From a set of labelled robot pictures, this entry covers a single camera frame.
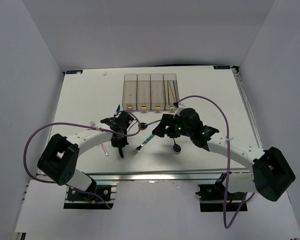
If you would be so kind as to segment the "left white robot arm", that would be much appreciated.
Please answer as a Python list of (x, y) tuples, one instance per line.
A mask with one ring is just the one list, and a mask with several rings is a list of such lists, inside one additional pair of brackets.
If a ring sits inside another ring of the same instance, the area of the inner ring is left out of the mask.
[(115, 117), (102, 119), (101, 126), (90, 126), (69, 136), (57, 133), (49, 140), (37, 167), (57, 185), (67, 185), (89, 200), (97, 193), (97, 184), (94, 179), (77, 169), (78, 158), (107, 142), (110, 142), (113, 148), (117, 148), (120, 157), (123, 158), (123, 148), (129, 144), (128, 128), (133, 120), (131, 114), (122, 111)]

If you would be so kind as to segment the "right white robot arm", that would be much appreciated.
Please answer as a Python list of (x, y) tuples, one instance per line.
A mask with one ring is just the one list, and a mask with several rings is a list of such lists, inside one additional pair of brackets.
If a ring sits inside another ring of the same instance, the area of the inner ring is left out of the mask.
[(215, 182), (216, 195), (223, 200), (236, 192), (250, 192), (276, 202), (296, 179), (278, 148), (262, 149), (229, 139), (203, 124), (193, 108), (164, 114), (152, 134), (160, 138), (188, 137), (196, 147), (228, 157), (248, 169), (248, 173), (225, 173)]

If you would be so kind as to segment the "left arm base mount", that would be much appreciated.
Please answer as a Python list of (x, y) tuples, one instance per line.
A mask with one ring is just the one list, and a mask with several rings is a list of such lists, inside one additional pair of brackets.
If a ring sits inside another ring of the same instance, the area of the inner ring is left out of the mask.
[(66, 210), (110, 210), (114, 206), (117, 187), (115, 185), (96, 185), (94, 194), (87, 194), (68, 187), (63, 208)]

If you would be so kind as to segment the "orange chopstick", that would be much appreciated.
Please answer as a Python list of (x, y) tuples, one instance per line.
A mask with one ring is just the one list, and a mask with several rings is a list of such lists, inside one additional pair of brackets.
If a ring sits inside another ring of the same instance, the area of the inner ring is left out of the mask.
[(172, 83), (170, 81), (168, 81), (168, 85), (171, 88), (170, 91), (171, 91), (171, 94), (172, 94), (173, 102), (175, 103), (175, 102), (177, 102), (177, 98), (176, 98), (176, 95), (175, 95), (174, 88), (173, 88)]
[(166, 95), (166, 81), (163, 80), (163, 95), (164, 95), (164, 109), (166, 108), (167, 95)]

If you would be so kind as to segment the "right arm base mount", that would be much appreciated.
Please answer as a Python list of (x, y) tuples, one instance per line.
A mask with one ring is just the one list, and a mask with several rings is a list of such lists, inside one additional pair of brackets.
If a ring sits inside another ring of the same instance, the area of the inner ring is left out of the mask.
[[(223, 212), (226, 173), (223, 173), (214, 184), (199, 184), (195, 195), (198, 197), (201, 213)], [(235, 212), (244, 197), (243, 192), (227, 192), (226, 211)]]

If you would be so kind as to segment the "black knife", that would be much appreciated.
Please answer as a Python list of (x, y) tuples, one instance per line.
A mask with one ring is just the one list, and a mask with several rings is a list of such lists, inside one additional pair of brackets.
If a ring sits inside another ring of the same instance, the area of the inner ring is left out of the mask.
[(124, 158), (123, 149), (122, 148), (118, 148), (118, 152), (119, 152), (120, 157), (123, 159)]

